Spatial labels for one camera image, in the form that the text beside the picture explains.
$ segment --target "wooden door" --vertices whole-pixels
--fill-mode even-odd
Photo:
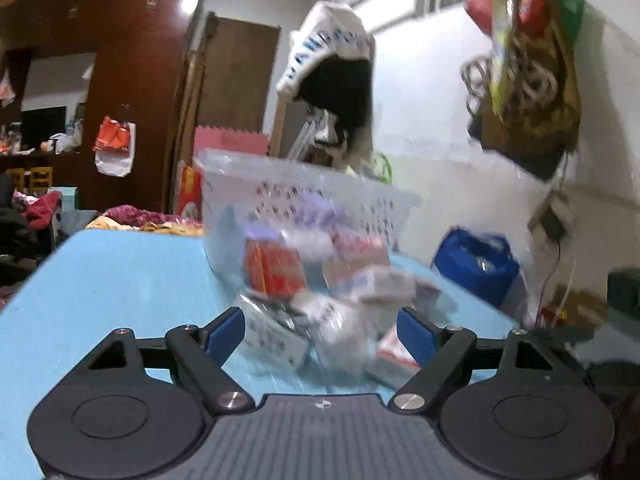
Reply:
[[[219,20],[206,52],[198,124],[259,132],[280,29]]]
[[[82,206],[106,209],[130,204],[162,210],[164,159],[174,111],[174,93],[182,69],[184,37],[148,32],[98,51],[89,86],[81,148]],[[129,175],[100,174],[92,147],[105,116],[121,120],[121,104],[136,123],[136,155]]]

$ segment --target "orange bag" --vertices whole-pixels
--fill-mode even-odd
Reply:
[[[492,12],[494,0],[466,0],[465,10],[486,35],[492,34]],[[542,37],[549,24],[549,11],[545,0],[520,0],[519,29],[528,38]]]
[[[95,139],[94,152],[116,152],[129,155],[129,127],[105,117]]]

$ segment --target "circular pad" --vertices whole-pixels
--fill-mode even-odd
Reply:
[[[172,384],[55,387],[31,414],[31,449],[46,470],[72,478],[137,478],[183,456],[202,433],[202,410]]]
[[[472,465],[516,480],[589,472],[614,435],[606,407],[583,386],[513,386],[498,377],[457,391],[440,412],[440,433]]]
[[[146,404],[135,397],[107,395],[80,404],[72,418],[87,436],[120,438],[142,428],[148,413]]]

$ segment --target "red package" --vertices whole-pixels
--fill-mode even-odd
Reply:
[[[197,170],[182,161],[178,163],[178,187],[174,212],[182,218],[202,218],[202,185]]]
[[[277,242],[249,241],[244,266],[249,274],[251,288],[267,296],[286,300],[306,288],[305,273],[298,252]]]
[[[129,155],[129,126],[105,117],[95,139],[94,152],[116,152]]]
[[[486,35],[492,34],[494,0],[466,0],[466,13]],[[520,30],[532,40],[540,38],[549,24],[545,0],[520,0]]]

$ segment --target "wooden chair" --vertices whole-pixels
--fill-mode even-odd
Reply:
[[[37,196],[36,193],[46,193],[50,187],[53,187],[53,168],[50,166],[31,168],[29,193]]]
[[[12,174],[14,176],[15,189],[24,193],[24,169],[23,168],[9,168],[5,173]]]

